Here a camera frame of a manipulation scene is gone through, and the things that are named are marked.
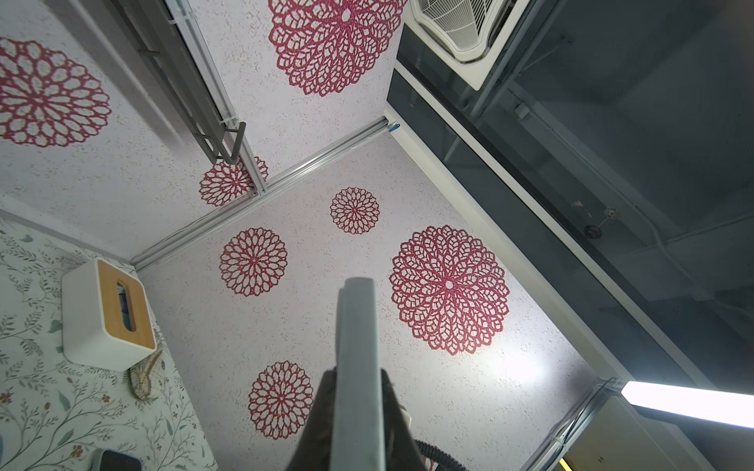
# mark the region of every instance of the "air conditioner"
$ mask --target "air conditioner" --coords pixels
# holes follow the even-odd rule
[[[409,0],[406,25],[479,90],[533,0]]]

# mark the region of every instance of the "white wall trim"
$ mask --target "white wall trim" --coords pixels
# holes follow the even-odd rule
[[[435,98],[424,85],[401,63],[395,70],[429,104],[429,106],[453,129],[453,131],[497,174],[518,198],[565,244],[586,269],[608,290],[618,303],[657,342],[676,364],[696,383],[705,389],[717,389],[712,381],[681,351],[678,346],[654,323],[639,305],[602,269],[581,245],[549,214],[542,205],[484,148],[469,131]]]
[[[466,219],[475,235],[479,236],[497,255],[589,366],[603,378],[619,378],[625,381],[633,379],[621,362],[597,338],[566,300],[550,285],[392,106],[387,105],[385,108],[385,117],[390,122],[397,121],[400,124],[400,127],[391,135]],[[677,426],[642,417],[630,405],[627,410],[678,469],[715,471],[710,462]]]

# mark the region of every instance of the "cable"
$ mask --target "cable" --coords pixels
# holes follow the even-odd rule
[[[441,466],[442,469],[447,469],[447,471],[468,471],[464,465],[460,464],[455,458],[447,454],[445,451],[440,450],[438,447],[430,445],[429,443],[424,443],[421,440],[414,441],[416,442],[416,446],[419,447],[421,455],[434,461]]]

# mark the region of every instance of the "speckled wall texture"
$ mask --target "speckled wall texture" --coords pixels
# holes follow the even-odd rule
[[[382,114],[403,0],[194,3],[264,174]],[[100,0],[3,1],[0,154],[0,209],[125,258],[249,188],[210,166]]]
[[[412,434],[468,469],[519,469],[595,381],[389,135],[139,275],[221,469],[290,459],[347,277]]]

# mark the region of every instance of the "light fixture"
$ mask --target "light fixture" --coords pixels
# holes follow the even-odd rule
[[[754,428],[754,396],[629,381],[621,391],[634,406]]]

